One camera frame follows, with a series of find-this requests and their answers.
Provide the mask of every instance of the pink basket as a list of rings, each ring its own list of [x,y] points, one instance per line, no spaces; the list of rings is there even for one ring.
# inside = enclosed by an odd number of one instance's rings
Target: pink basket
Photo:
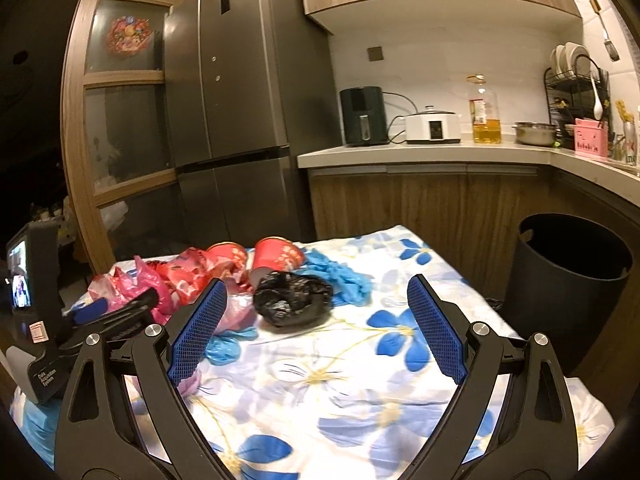
[[[598,127],[598,121],[575,120],[575,152],[587,156],[609,156],[609,127]]]

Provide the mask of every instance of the dish rack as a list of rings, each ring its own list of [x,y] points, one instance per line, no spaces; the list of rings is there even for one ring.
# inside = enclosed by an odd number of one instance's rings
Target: dish rack
[[[596,68],[594,81],[598,97],[604,108],[601,122],[609,125],[609,140],[614,140],[614,133],[611,127],[609,72],[601,69],[591,57],[580,54],[574,61],[573,70],[555,74],[553,69],[547,68],[544,75],[549,122],[559,127],[560,135],[558,140],[563,148],[570,150],[575,148],[574,137],[569,134],[565,125],[573,124],[576,119],[595,119],[593,107],[596,99],[591,85],[591,78],[588,75],[578,73],[578,60],[581,57],[588,59]]]

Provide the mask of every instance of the blue gripper pad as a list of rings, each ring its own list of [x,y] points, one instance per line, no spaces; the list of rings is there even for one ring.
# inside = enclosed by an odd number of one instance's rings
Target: blue gripper pad
[[[464,349],[455,330],[444,316],[437,301],[420,279],[414,276],[406,288],[407,300],[440,371],[456,384],[466,378]]]
[[[176,387],[181,380],[193,375],[207,342],[225,313],[226,287],[220,280],[216,281],[217,283],[198,297],[191,318],[172,345],[171,366],[167,375]]]

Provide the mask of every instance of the black plastic bag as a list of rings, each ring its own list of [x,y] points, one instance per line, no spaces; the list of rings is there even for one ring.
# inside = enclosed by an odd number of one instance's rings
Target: black plastic bag
[[[332,286],[316,276],[270,272],[254,292],[255,311],[278,328],[311,324],[332,309]]]

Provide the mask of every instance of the green air fryer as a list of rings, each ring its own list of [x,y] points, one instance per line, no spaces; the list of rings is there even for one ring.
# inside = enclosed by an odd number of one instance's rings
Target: green air fryer
[[[344,139],[347,146],[388,144],[382,88],[363,86],[340,92]]]

